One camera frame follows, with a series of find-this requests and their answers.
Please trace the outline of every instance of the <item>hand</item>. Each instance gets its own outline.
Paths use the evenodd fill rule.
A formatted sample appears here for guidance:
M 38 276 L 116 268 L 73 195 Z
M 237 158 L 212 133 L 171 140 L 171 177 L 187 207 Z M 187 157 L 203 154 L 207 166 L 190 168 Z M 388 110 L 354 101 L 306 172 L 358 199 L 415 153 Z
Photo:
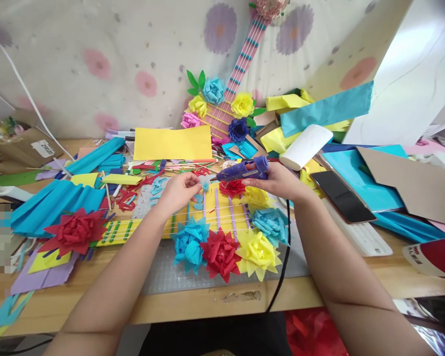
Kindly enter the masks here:
M 181 210 L 190 200 L 196 201 L 194 195 L 201 189 L 199 178 L 194 173 L 178 174 L 167 182 L 157 206 L 171 215 Z
M 303 184 L 292 172 L 278 162 L 269 162 L 268 179 L 246 178 L 242 184 L 265 190 L 266 192 L 289 199 L 293 202 L 304 202 L 316 194 Z

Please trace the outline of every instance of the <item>blue paper flower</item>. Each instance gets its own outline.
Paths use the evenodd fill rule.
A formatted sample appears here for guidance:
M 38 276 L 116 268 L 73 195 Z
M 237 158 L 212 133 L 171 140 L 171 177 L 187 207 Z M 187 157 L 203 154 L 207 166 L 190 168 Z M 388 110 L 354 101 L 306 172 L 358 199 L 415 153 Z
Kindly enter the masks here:
M 209 225 L 206 224 L 205 218 L 195 222 L 191 217 L 186 225 L 178 223 L 178 232 L 172 235 L 177 253 L 173 265 L 176 266 L 180 262 L 184 262 L 186 274 L 191 270 L 194 271 L 194 274 L 198 274 L 199 266 L 207 264 L 206 261 L 203 261 L 203 249 L 199 244 L 208 240 Z
M 234 119 L 228 126 L 229 137 L 234 142 L 242 142 L 246 139 L 246 135 L 249 134 L 249 128 L 247 127 L 246 118 L 240 120 Z
M 207 79 L 203 88 L 203 96 L 206 102 L 211 103 L 215 106 L 221 104 L 224 100 L 224 90 L 220 84 L 219 78 Z
M 278 247 L 279 242 L 288 245 L 288 219 L 279 208 L 255 209 L 251 218 L 273 246 Z

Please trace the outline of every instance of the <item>white keyboard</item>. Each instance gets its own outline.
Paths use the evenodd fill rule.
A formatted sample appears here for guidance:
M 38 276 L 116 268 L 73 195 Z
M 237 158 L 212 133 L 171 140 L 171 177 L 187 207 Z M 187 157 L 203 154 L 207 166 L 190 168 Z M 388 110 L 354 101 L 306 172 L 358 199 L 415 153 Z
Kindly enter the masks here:
M 392 255 L 392 249 L 370 223 L 362 222 L 357 224 L 348 224 L 344 221 L 343 217 L 338 213 L 328 199 L 323 198 L 322 202 L 336 225 L 338 225 L 340 230 L 361 254 L 361 256 L 373 257 Z

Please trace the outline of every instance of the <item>power cord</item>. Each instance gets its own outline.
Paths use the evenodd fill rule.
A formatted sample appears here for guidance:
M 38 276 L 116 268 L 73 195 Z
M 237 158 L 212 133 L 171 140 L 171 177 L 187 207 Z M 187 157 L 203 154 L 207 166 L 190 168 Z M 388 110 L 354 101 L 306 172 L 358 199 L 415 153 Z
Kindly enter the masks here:
M 287 246 L 287 252 L 285 253 L 285 258 L 283 259 L 282 264 L 282 271 L 280 272 L 280 279 L 278 280 L 277 288 L 275 289 L 275 293 L 273 294 L 272 300 L 270 304 L 268 305 L 268 308 L 266 310 L 266 313 L 270 312 L 272 309 L 273 303 L 275 302 L 275 299 L 277 298 L 278 292 L 280 291 L 280 287 L 282 286 L 283 279 L 285 277 L 285 270 L 287 269 L 287 262 L 288 262 L 288 256 L 290 255 L 290 244 L 292 243 L 292 234 L 290 231 L 290 201 L 287 199 L 287 219 L 288 219 L 288 246 Z
M 51 336 L 52 338 L 54 338 L 54 335 L 51 335 L 51 334 L 42 334 L 42 335 L 47 335 L 47 336 Z M 53 341 L 52 338 L 49 339 L 49 340 L 45 340 L 43 342 L 40 342 L 39 344 L 31 346 L 31 347 L 29 347 L 27 349 L 22 349 L 22 350 L 17 350 L 17 351 L 0 351 L 0 356 L 18 355 L 18 354 L 22 354 L 22 353 L 25 353 L 25 352 L 30 351 L 30 350 L 34 350 L 34 349 L 36 349 L 36 348 L 38 348 L 40 346 L 49 344 L 51 341 Z
M 5 54 L 5 57 L 8 59 L 8 61 L 10 62 L 10 65 L 16 75 L 16 77 L 18 78 L 18 81 L 20 82 L 21 86 L 23 87 L 23 90 L 25 91 L 26 95 L 28 96 L 28 99 L 30 100 L 31 105 L 33 106 L 34 110 L 36 111 L 36 114 L 38 115 L 41 123 L 43 124 L 45 130 L 48 132 L 49 136 L 54 140 L 54 142 L 56 142 L 56 144 L 61 147 L 61 149 L 71 158 L 71 160 L 74 162 L 75 159 L 74 157 L 68 152 L 66 151 L 66 149 L 61 146 L 61 144 L 58 142 L 58 140 L 53 136 L 53 134 L 51 133 L 51 131 L 48 129 L 48 126 L 46 126 L 45 121 L 43 120 L 43 117 L 41 116 L 40 111 L 38 110 L 38 108 L 36 107 L 35 101 L 33 100 L 33 98 L 31 97 L 30 92 L 28 91 L 28 88 L 26 88 L 25 82 L 23 81 L 23 79 L 21 79 L 20 74 L 18 73 L 18 70 L 15 67 L 15 63 L 13 63 L 13 61 L 11 60 L 10 56 L 8 55 L 8 53 L 6 52 L 5 48 L 3 48 L 3 46 L 0 44 L 0 49 L 3 51 L 3 53 Z

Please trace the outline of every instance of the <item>hot glue gun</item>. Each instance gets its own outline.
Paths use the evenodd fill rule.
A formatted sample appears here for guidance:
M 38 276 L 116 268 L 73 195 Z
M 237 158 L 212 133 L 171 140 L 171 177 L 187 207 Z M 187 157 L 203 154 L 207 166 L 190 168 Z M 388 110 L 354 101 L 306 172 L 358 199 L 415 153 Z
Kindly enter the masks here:
M 267 179 L 268 160 L 265 156 L 259 156 L 252 161 L 246 161 L 228 167 L 216 174 L 216 178 L 211 181 L 231 181 L 243 178 Z

